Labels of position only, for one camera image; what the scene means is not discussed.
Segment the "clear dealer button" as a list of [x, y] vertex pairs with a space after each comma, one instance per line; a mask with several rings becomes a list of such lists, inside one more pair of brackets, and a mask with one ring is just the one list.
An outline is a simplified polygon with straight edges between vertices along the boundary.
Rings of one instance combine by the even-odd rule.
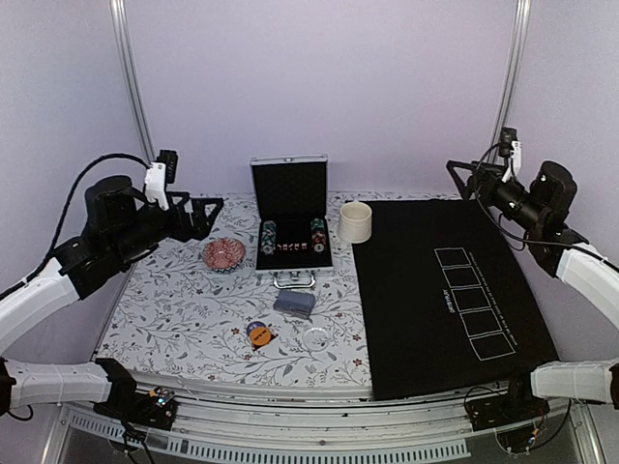
[[312, 327], [307, 329], [303, 334], [303, 342], [305, 346], [312, 352], [322, 352], [331, 344], [332, 336], [330, 333], [321, 327]]

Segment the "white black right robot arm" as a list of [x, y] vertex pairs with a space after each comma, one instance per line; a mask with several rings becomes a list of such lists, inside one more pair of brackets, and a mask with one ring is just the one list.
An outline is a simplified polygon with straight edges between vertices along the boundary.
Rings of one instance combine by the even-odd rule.
[[[526, 244], [537, 264], [550, 276], [572, 287], [613, 326], [618, 325], [618, 267], [602, 257], [586, 238], [566, 224], [577, 185], [557, 162], [543, 162], [529, 188], [504, 176], [506, 167], [479, 161], [450, 160], [446, 168], [460, 196], [475, 199], [487, 211], [494, 207], [524, 231], [516, 240]], [[564, 397], [618, 406], [618, 360], [548, 362], [529, 374], [500, 401], [507, 421], [521, 421], [538, 398]]]

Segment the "purple small blind button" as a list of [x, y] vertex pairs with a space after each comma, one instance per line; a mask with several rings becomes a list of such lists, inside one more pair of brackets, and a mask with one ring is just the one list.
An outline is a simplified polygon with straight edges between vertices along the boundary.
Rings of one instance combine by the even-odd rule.
[[254, 329], [264, 328], [265, 324], [260, 321], [252, 321], [246, 327], [246, 332], [250, 334]]

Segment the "orange big blind button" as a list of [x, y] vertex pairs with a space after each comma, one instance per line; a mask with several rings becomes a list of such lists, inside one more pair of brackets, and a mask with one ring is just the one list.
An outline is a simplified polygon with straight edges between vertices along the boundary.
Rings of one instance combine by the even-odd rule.
[[256, 326], [250, 329], [249, 338], [253, 346], [262, 347], [271, 342], [273, 335], [268, 327]]

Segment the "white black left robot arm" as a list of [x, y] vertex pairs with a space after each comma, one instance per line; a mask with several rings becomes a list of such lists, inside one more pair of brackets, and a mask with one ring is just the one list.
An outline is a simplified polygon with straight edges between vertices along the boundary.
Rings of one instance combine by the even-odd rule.
[[[207, 238], [219, 215], [220, 198], [171, 192], [178, 156], [162, 151], [146, 167], [144, 185], [127, 175], [109, 176], [84, 192], [86, 223], [66, 242], [53, 235], [42, 263], [1, 294], [1, 348], [57, 311], [84, 301], [113, 277], [151, 255], [160, 242]], [[119, 362], [97, 358], [83, 364], [1, 361], [1, 412], [34, 404], [85, 401], [119, 421], [154, 421], [172, 414], [169, 393], [139, 393]]]

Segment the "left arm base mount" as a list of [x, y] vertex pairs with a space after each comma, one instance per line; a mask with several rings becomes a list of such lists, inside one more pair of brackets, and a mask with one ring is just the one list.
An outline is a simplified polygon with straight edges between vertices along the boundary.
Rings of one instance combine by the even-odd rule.
[[93, 405], [95, 413], [122, 424], [138, 424], [165, 431], [172, 429], [178, 409], [173, 390], [154, 387], [148, 392], [139, 392], [132, 375], [117, 361], [97, 358], [95, 364], [104, 370], [106, 380], [111, 384], [105, 401]]

